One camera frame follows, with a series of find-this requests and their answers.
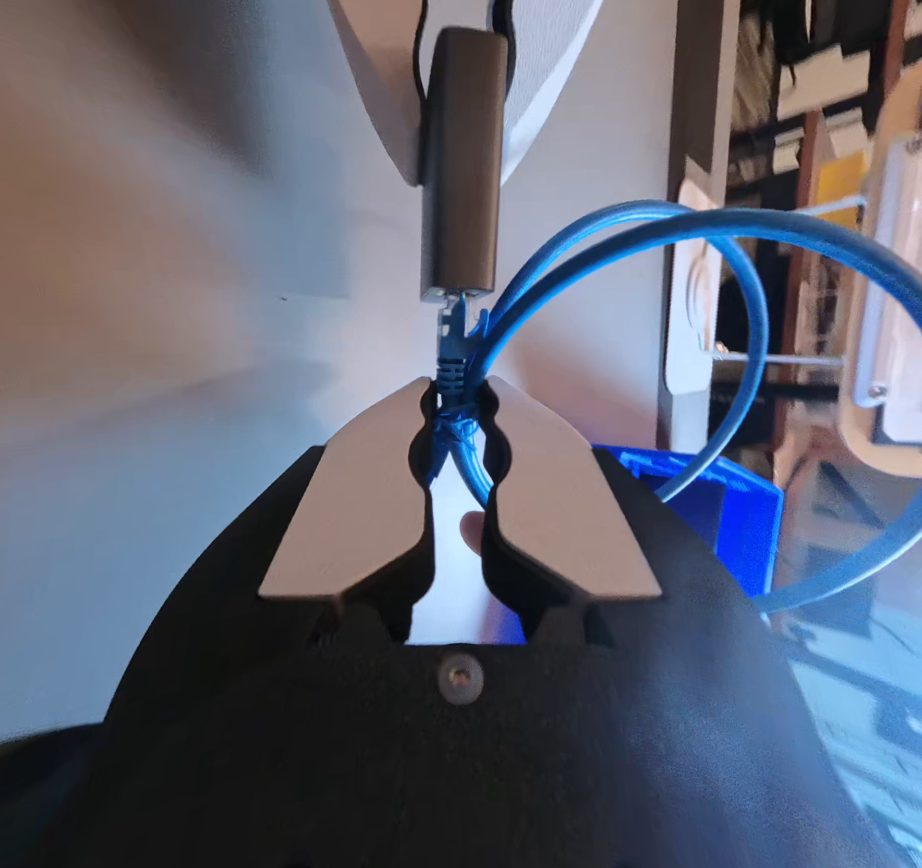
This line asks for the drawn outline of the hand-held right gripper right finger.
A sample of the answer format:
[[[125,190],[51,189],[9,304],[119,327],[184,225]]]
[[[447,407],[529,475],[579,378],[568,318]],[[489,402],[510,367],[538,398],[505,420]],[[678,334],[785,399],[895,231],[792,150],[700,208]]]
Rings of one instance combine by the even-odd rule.
[[[610,603],[658,600],[662,587],[589,442],[497,376],[479,390],[492,486],[480,557],[492,595],[532,643],[585,643]]]

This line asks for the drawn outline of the white document stand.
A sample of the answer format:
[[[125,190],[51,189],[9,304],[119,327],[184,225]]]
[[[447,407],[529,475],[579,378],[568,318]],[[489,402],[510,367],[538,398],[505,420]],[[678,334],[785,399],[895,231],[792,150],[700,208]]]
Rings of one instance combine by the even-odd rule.
[[[720,253],[705,239],[682,240],[676,245],[665,360],[665,383],[674,396],[704,391],[711,384],[714,362],[722,360],[717,354],[716,318],[723,264]],[[852,280],[841,281],[843,289],[837,298],[846,337]],[[846,341],[838,356],[842,372],[845,349]]]

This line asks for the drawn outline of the black ethernet port adapter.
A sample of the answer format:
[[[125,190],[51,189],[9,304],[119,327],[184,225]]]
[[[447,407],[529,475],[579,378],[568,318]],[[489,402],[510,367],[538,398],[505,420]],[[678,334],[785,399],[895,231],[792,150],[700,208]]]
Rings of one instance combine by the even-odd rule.
[[[500,34],[449,26],[437,36],[422,162],[424,302],[494,289],[507,57]]]

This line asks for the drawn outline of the blue plastic bin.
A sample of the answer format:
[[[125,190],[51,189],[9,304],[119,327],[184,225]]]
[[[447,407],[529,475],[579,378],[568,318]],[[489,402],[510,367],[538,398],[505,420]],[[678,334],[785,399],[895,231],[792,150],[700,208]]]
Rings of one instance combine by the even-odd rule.
[[[592,452],[659,581],[662,596],[649,604],[764,611],[784,502],[774,485],[719,459],[717,471],[663,501],[655,488],[668,483],[671,453],[599,445]]]

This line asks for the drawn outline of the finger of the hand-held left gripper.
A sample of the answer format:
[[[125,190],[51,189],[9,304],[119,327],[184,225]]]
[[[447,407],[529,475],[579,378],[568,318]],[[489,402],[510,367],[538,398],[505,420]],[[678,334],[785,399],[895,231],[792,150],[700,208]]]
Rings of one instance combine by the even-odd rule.
[[[421,35],[428,0],[327,0],[364,109],[409,186],[421,185],[425,90]]]
[[[506,37],[501,184],[536,140],[604,0],[490,0],[490,29]]]

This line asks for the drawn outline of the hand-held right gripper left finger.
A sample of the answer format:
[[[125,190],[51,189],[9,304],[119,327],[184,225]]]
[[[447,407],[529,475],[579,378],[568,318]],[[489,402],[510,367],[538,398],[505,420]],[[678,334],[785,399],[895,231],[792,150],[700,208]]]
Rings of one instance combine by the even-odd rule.
[[[354,417],[322,448],[259,586],[268,601],[342,614],[367,605],[408,640],[435,576],[430,472],[436,390],[416,378]]]

